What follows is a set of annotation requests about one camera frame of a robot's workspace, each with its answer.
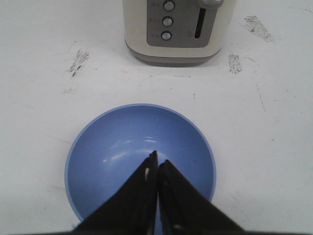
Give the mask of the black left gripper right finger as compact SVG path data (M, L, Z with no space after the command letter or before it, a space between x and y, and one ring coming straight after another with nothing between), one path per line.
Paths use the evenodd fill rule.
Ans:
M243 233L166 160L158 168L158 197L164 233Z

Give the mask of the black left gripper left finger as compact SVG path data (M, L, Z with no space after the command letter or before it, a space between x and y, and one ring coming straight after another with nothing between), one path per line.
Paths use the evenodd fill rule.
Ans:
M153 151L108 201L74 233L153 233L157 212L157 152Z

